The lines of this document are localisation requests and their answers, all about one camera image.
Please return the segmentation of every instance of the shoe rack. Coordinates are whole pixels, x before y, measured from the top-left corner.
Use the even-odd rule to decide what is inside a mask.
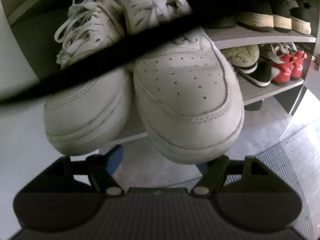
[[[53,36],[61,24],[67,20],[67,11],[72,0],[26,0],[20,6],[9,0],[1,1],[17,43],[38,78],[58,72],[60,66],[55,63],[55,60],[61,44],[57,44]],[[219,49],[292,41],[311,54],[316,51],[320,53],[320,39],[318,39],[320,0],[307,1],[313,5],[311,35],[303,35],[295,31],[257,32],[241,26],[232,29],[205,29],[205,31]],[[258,88],[242,77],[238,79],[245,105],[275,96],[289,113],[293,113],[296,109],[306,90],[303,78],[290,81],[285,86],[270,84],[264,88]],[[144,136],[147,136],[147,133],[134,107],[122,132],[110,144],[123,143]]]

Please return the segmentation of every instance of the white sneaker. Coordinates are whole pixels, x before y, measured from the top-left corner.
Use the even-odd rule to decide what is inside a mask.
[[[69,8],[57,30],[62,68],[109,47],[124,36],[121,7],[113,0],[84,0]],[[108,55],[102,64],[108,64]],[[92,152],[112,140],[128,119],[133,88],[124,68],[49,97],[44,125],[49,142],[64,155]]]
[[[120,0],[135,34],[191,12],[186,0]],[[202,28],[135,60],[141,118],[156,148],[185,164],[224,154],[236,140],[244,103],[235,73]]]

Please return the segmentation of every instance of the white wall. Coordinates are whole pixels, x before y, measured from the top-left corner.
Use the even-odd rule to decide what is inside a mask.
[[[23,56],[0,4],[0,96],[8,88],[35,80],[36,75]],[[12,209],[15,194],[60,157],[45,137],[42,108],[43,102],[38,102],[20,111],[0,111],[1,240],[20,228]]]

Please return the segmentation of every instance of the silver screw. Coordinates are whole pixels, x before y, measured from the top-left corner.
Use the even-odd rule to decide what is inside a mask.
[[[197,195],[207,195],[210,192],[210,190],[207,187],[195,187],[193,189],[193,193]]]
[[[110,196],[118,196],[122,193],[122,189],[119,187],[108,187],[106,193]]]

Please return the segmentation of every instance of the red sneaker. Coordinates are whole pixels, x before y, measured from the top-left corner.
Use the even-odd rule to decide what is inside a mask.
[[[282,86],[290,81],[293,62],[296,57],[289,53],[287,48],[284,48],[279,43],[273,48],[270,44],[271,50],[262,54],[262,57],[272,61],[271,68],[271,82],[277,86]]]
[[[291,80],[299,80],[302,75],[303,61],[307,58],[307,54],[303,50],[298,50],[293,42],[289,42],[287,49],[290,51],[291,55],[297,57],[293,62],[293,68],[291,73]]]

